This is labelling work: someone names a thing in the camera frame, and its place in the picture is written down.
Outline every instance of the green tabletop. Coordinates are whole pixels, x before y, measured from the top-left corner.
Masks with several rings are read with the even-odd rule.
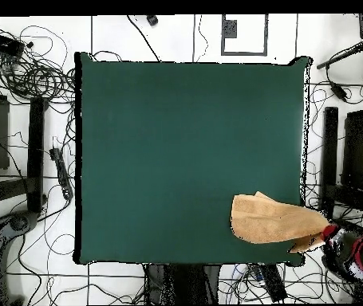
[[[81,54],[80,263],[300,262],[231,231],[235,194],[299,205],[304,73]]]

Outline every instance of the black cable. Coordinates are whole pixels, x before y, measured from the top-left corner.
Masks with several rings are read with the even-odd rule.
[[[143,32],[140,30],[140,28],[132,21],[132,19],[128,16],[127,19],[130,21],[130,23],[136,27],[136,29],[139,31],[140,35],[143,37],[144,41],[146,42],[147,46],[150,48],[150,50],[152,51],[152,53],[154,54],[154,56],[156,57],[157,61],[160,62],[159,57],[157,56],[156,52],[153,50],[153,48],[150,46],[150,44],[147,41],[147,38],[144,36]]]
[[[201,54],[199,57],[198,57],[198,60],[196,62],[199,61],[199,59],[201,57],[203,57],[206,53],[207,53],[207,48],[209,46],[208,44],[208,40],[203,36],[203,34],[201,33],[201,21],[203,19],[203,15],[201,14],[201,17],[199,18],[199,24],[198,24],[198,32],[199,32],[199,35],[201,35],[201,37],[203,37],[203,39],[205,40],[205,43],[207,44],[206,47],[205,47],[205,50],[203,51],[203,54]]]
[[[192,63],[195,59],[195,14],[194,14],[194,25],[192,26]]]
[[[354,48],[356,45],[353,45],[353,46],[351,46],[351,47],[349,47],[349,48],[346,48],[346,49],[343,49],[343,50],[341,50],[340,52],[338,52],[338,53],[335,53],[330,59],[329,59],[329,61],[331,61],[334,57],[336,57],[338,54],[340,54],[340,53],[343,53],[343,52],[346,52],[346,51],[348,51],[348,50],[350,50],[350,49],[352,49],[352,48]],[[337,85],[337,86],[340,86],[341,87],[341,85],[340,84],[336,84],[335,82],[333,82],[333,81],[331,81],[331,79],[329,78],[329,66],[327,65],[326,66],[326,77],[327,77],[327,80],[328,80],[328,82],[332,85],[332,86],[334,86],[334,85]],[[358,102],[350,102],[350,101],[348,101],[350,98],[351,98],[351,95],[350,95],[350,97],[346,97],[348,100],[346,100],[345,99],[345,102],[347,103],[347,104],[359,104],[359,103],[361,103],[361,102],[363,102],[363,95],[361,94],[361,91],[363,90],[363,83],[362,83],[362,85],[361,85],[361,87],[360,87],[360,97],[361,97],[361,100],[359,100]]]
[[[123,60],[121,59],[121,56],[120,56],[119,54],[114,53],[114,52],[109,52],[108,50],[100,50],[99,52],[94,53],[94,54],[93,54],[93,57],[96,59],[96,55],[97,55],[97,54],[99,54],[99,53],[108,53],[108,54],[113,54],[113,55],[115,55],[115,56],[117,57],[117,60],[118,60],[118,61],[123,61]]]
[[[38,300],[38,301],[36,301],[35,302],[35,304],[32,304],[32,306],[35,306],[35,305],[37,305],[37,304],[39,304],[46,296],[49,296],[49,293],[50,293],[50,289],[52,288],[52,286],[53,286],[53,283],[54,283],[54,281],[55,281],[55,278],[53,278],[53,277],[50,277],[47,281],[46,281],[46,293]]]
[[[260,301],[261,304],[264,304],[262,300],[270,298],[270,296],[265,296],[267,294],[267,292],[264,292],[261,296],[258,296],[256,293],[254,293],[250,289],[249,285],[255,287],[255,285],[253,285],[251,283],[250,277],[251,277],[251,271],[248,269],[247,271],[245,271],[242,274],[242,276],[238,280],[233,280],[233,282],[231,284],[226,283],[225,281],[222,281],[222,280],[220,281],[220,283],[224,283],[224,284],[228,285],[227,292],[224,292],[223,290],[218,288],[219,292],[221,292],[222,294],[225,294],[226,296],[230,296],[229,303],[228,303],[228,297],[226,297],[226,304],[231,303],[231,296],[232,295],[234,295],[237,298],[238,304],[241,304],[242,302],[249,303],[249,302],[256,301],[256,300]],[[246,287],[246,289],[243,290],[243,291],[240,290],[242,285],[244,285]],[[255,296],[255,298],[252,298],[252,299],[248,300],[246,298],[246,294],[248,292],[251,292]]]
[[[304,300],[302,300],[302,299],[300,299],[300,298],[298,298],[298,297],[296,297],[296,296],[292,296],[292,295],[290,295],[290,294],[288,294],[287,295],[290,299],[294,299],[294,304],[296,304],[296,301],[300,301],[300,302],[302,302],[303,304],[310,304],[310,303],[308,303],[307,301],[304,301]]]
[[[85,289],[85,288],[88,288],[89,286],[93,286],[93,287],[97,288],[99,291],[101,291],[102,293],[104,293],[106,296],[110,296],[110,297],[114,298],[114,299],[115,299],[115,301],[114,301],[113,303],[115,303],[116,301],[119,301],[121,304],[129,304],[129,305],[133,305],[133,303],[132,303],[132,302],[130,302],[130,303],[129,303],[129,302],[124,302],[124,301],[122,301],[122,299],[123,299],[123,298],[125,298],[125,297],[129,297],[130,299],[132,299],[130,296],[127,296],[127,295],[126,295],[126,296],[120,296],[120,297],[118,297],[118,296],[114,296],[113,294],[106,292],[104,289],[102,289],[100,286],[98,286],[98,285],[96,285],[96,284],[89,284],[89,285],[82,286],[82,287],[80,287],[80,288],[75,288],[75,289],[65,290],[65,291],[59,292],[59,293],[57,294],[57,296],[56,296],[56,297],[52,300],[52,302],[51,302],[50,306],[56,305],[57,298],[58,298],[61,294],[81,291],[81,290],[83,290],[83,289]]]
[[[329,295],[331,301],[333,301],[333,303],[336,304],[336,300],[334,300],[333,296],[331,295],[330,290],[329,290],[329,286],[328,286],[328,283],[327,283],[327,273],[328,272],[329,272],[328,270],[326,270],[326,272],[325,272],[326,290],[327,290],[327,294]]]
[[[53,48],[53,39],[51,37],[23,35],[23,32],[30,27],[44,29],[63,42],[65,46],[65,58],[62,66],[43,57]],[[21,32],[20,37],[15,37],[12,34],[10,34],[10,36],[23,44],[25,44],[25,42],[22,41],[21,37],[47,38],[51,41],[51,48],[46,53],[39,54],[25,48],[21,59],[13,64],[7,60],[2,60],[0,62],[0,79],[5,88],[10,90],[10,94],[13,98],[19,104],[23,103],[15,96],[27,100],[30,96],[45,96],[49,98],[49,102],[51,103],[57,103],[53,102],[53,99],[59,97],[68,103],[69,100],[66,93],[73,92],[74,87],[72,86],[72,69],[67,75],[64,75],[62,71],[62,67],[67,57],[67,47],[63,39],[49,29],[37,25],[26,27]],[[16,73],[14,69],[18,66],[20,70]]]
[[[293,269],[294,275],[299,279],[300,277],[298,276],[296,271],[294,271],[294,268],[292,268],[292,269]],[[319,295],[316,293],[316,291],[314,291],[308,284],[306,284],[306,283],[302,283],[302,284],[304,284],[306,287],[308,287],[310,290],[312,290],[312,292],[316,295],[317,298],[320,298]]]
[[[46,212],[45,212],[45,216],[46,216],[46,213],[48,212],[48,205],[49,205],[49,195],[50,195],[50,192],[53,190],[53,188],[55,188],[55,187],[57,187],[57,186],[60,186],[59,184],[55,184],[54,186],[52,186],[50,189],[49,189],[49,192],[48,192],[48,198],[47,198],[47,200],[46,200]],[[57,214],[57,216],[56,216],[56,218],[53,220],[53,223],[59,218],[59,216],[61,215],[61,212],[62,212],[62,210],[61,211],[59,211],[58,212],[58,214]],[[46,232],[48,231],[48,229],[46,229],[46,217],[44,218],[44,233],[43,233],[43,236],[44,236],[44,238],[45,238],[45,243],[46,243],[46,245],[48,246],[48,249],[49,249],[49,251],[52,251],[53,253],[56,253],[56,254],[59,254],[59,255],[62,255],[62,256],[64,256],[64,254],[63,253],[59,253],[59,252],[57,252],[57,251],[55,251],[54,249],[52,249],[52,245],[49,245],[49,243],[48,243],[48,238],[46,238]]]
[[[14,211],[14,209],[17,207],[17,206],[20,206],[23,202],[26,202],[26,199],[24,199],[22,202],[19,202],[18,204],[14,205],[13,208],[11,209],[10,213],[9,214],[12,214],[12,212]]]
[[[90,263],[87,264],[88,268],[88,289],[86,292],[86,306],[89,306],[89,297],[90,297]]]
[[[68,206],[70,205],[70,202],[67,202],[66,204],[65,204],[65,206],[63,206],[62,208],[60,208],[58,211],[55,211],[55,212],[53,212],[52,214],[49,214],[48,216],[46,216],[46,217],[44,217],[44,218],[40,218],[40,219],[38,219],[37,220],[37,222],[40,222],[40,221],[43,221],[44,219],[46,219],[46,218],[49,218],[49,217],[51,217],[51,216],[53,216],[53,215],[55,215],[55,214],[57,214],[57,213],[60,213],[61,211],[63,211],[64,209],[66,209]],[[46,230],[46,231],[49,231],[49,229],[52,227],[52,225],[54,224],[54,222],[50,225],[50,227]],[[42,234],[40,237],[38,237],[37,238],[37,240],[36,241],[34,241],[34,243],[32,243],[28,248],[26,248],[26,250],[23,252],[23,253],[21,253],[21,256],[26,252],[26,251],[28,251],[32,246],[34,246],[42,237],[44,236],[44,234]],[[7,266],[6,266],[6,268],[8,269],[15,261],[17,261],[17,258],[15,258],[13,261],[11,261]]]
[[[71,235],[71,234],[69,234],[69,233],[63,233],[63,234],[61,234],[61,235],[59,235],[58,237],[56,237],[55,238],[55,240],[53,241],[53,243],[52,243],[52,245],[50,246],[50,248],[49,248],[49,252],[48,252],[48,258],[46,259],[46,272],[47,272],[47,275],[48,275],[48,280],[47,280],[47,282],[46,282],[46,285],[47,285],[47,287],[46,287],[46,294],[45,294],[45,296],[47,295],[48,297],[49,297],[49,301],[52,301],[52,285],[48,288],[48,283],[49,283],[49,280],[50,280],[50,278],[49,278],[49,256],[50,256],[50,253],[51,252],[54,252],[54,253],[56,253],[56,251],[54,251],[53,250],[53,246],[54,246],[54,244],[57,242],[57,240],[59,239],[59,238],[62,238],[62,237],[64,237],[64,236],[70,236],[70,237],[72,237],[73,239],[75,238],[73,235]],[[71,254],[73,252],[73,250],[72,251],[69,251],[68,253],[57,253],[59,256],[66,256],[66,255],[68,255],[68,254]]]
[[[39,276],[36,272],[32,271],[31,269],[28,269],[24,263],[22,263],[22,260],[21,260],[21,251],[24,247],[24,244],[25,244],[25,240],[26,240],[26,237],[25,237],[25,234],[22,235],[22,245],[21,245],[21,248],[19,249],[19,252],[18,252],[18,261],[19,261],[19,264],[21,264],[21,266],[26,270],[26,271],[29,271],[30,273],[32,273],[33,275],[37,276],[39,278],[39,285],[37,286],[37,288],[35,289],[34,293],[32,294],[32,296],[30,297],[30,300],[28,301],[28,304],[26,306],[30,306],[31,304],[31,301],[32,299],[34,298],[34,296],[37,294],[37,291],[39,290],[39,288],[41,287],[42,285],[42,278],[41,276]]]

